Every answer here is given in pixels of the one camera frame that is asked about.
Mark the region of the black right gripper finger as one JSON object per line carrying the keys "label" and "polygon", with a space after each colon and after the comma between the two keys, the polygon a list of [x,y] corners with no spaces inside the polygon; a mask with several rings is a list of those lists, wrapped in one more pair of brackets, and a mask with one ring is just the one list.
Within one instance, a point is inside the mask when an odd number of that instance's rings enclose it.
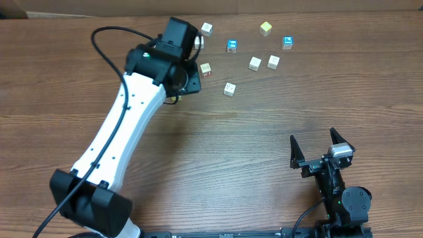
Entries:
{"label": "black right gripper finger", "polygon": [[352,149],[353,152],[356,151],[355,147],[350,144],[347,140],[345,140],[337,131],[335,128],[331,128],[330,129],[330,136],[331,136],[331,140],[332,140],[332,144],[339,144],[339,143],[347,143],[350,148]]}
{"label": "black right gripper finger", "polygon": [[300,168],[299,164],[305,161],[305,157],[294,135],[291,135],[289,140],[291,147],[290,168],[298,169]]}

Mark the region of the red side L block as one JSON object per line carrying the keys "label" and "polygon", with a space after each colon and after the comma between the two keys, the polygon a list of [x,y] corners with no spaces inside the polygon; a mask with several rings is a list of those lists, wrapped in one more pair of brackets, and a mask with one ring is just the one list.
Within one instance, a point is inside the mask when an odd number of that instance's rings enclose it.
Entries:
{"label": "red side L block", "polygon": [[229,97],[233,97],[235,94],[235,89],[236,85],[232,83],[226,83],[223,94]]}

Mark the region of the yellow letter K block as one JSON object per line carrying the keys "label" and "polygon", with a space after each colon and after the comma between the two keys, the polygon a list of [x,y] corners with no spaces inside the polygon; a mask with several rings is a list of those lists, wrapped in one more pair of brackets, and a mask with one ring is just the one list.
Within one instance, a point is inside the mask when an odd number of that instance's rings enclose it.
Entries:
{"label": "yellow letter K block", "polygon": [[177,98],[176,97],[171,97],[171,100],[172,101],[182,100],[182,97],[181,96],[178,96]]}

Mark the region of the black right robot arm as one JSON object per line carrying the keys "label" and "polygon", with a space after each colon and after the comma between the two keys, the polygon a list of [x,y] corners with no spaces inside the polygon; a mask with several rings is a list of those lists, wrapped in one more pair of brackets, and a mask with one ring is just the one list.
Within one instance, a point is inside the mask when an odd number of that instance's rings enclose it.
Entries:
{"label": "black right robot arm", "polygon": [[[303,178],[314,177],[321,200],[303,212],[295,225],[282,235],[291,237],[372,237],[368,222],[371,192],[361,186],[347,187],[341,170],[352,164],[355,147],[334,128],[330,129],[332,145],[320,159],[307,161],[294,136],[290,136],[290,167],[301,169]],[[325,206],[326,220],[315,222],[314,227],[299,228],[303,218],[319,207]]]}

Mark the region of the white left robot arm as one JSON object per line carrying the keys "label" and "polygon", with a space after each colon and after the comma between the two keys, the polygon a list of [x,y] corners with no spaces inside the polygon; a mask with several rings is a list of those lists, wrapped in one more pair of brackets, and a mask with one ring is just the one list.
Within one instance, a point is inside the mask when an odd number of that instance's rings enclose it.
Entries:
{"label": "white left robot arm", "polygon": [[85,228],[84,237],[140,237],[131,200],[119,194],[124,175],[148,122],[169,98],[201,89],[189,22],[172,17],[163,34],[131,49],[120,89],[100,130],[69,172],[56,170],[50,190],[55,214]]}

